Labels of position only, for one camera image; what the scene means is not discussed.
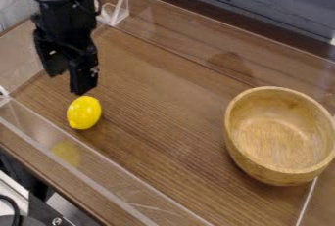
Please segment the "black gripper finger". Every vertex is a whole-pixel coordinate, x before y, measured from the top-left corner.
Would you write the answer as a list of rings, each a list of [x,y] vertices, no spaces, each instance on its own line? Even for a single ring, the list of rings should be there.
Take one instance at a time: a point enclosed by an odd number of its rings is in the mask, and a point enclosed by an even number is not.
[[[67,70],[67,59],[59,52],[57,46],[51,42],[35,40],[35,49],[48,76],[63,74]]]
[[[68,61],[71,92],[83,95],[98,83],[98,59],[95,55]]]

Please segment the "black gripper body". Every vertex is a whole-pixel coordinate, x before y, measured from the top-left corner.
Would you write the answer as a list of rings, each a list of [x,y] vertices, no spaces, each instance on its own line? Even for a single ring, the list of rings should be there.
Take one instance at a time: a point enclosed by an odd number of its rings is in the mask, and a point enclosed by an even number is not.
[[[99,10],[94,0],[33,0],[39,13],[31,17],[35,24],[33,43],[40,60],[95,62],[96,47],[91,33],[96,28]]]

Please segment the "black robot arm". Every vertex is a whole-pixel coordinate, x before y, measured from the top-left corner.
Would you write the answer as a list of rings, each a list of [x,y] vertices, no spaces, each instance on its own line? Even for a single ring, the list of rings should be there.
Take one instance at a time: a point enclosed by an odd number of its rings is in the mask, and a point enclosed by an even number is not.
[[[39,12],[33,45],[40,62],[51,77],[69,73],[69,89],[83,95],[96,86],[98,52],[91,39],[100,8],[94,0],[33,0]]]

